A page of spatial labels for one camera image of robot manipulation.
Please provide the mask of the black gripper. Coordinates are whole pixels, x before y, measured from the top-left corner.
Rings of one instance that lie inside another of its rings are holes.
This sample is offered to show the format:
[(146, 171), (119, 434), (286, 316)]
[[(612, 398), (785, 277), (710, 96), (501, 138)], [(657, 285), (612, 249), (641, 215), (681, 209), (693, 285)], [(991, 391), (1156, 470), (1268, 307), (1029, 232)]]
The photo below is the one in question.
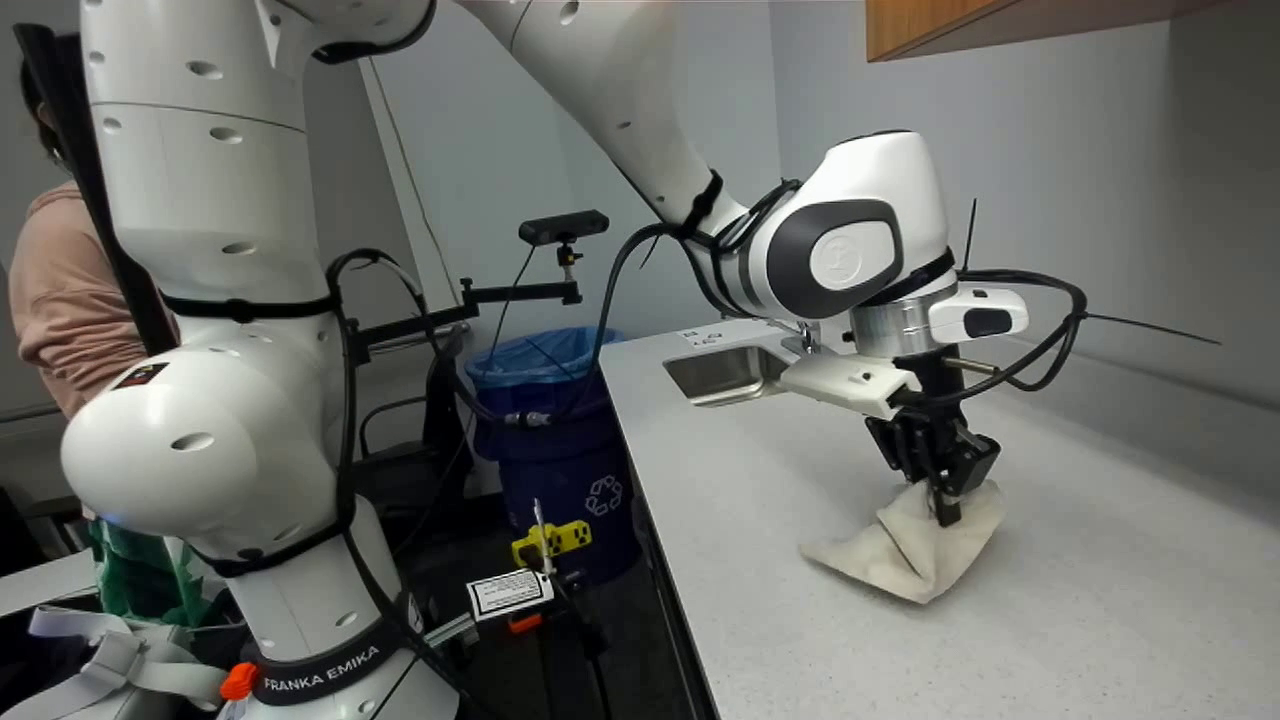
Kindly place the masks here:
[[(956, 362), (956, 350), (942, 350), (907, 355), (904, 368), (922, 381), (926, 398), (948, 402), (963, 390)], [(867, 420), (867, 434), (889, 470), (938, 487), (931, 516), (942, 527), (963, 521), (961, 498), (975, 492), (1002, 457), (1002, 446), (972, 434), (969, 418), (953, 402), (946, 407), (904, 407), (894, 420)]]

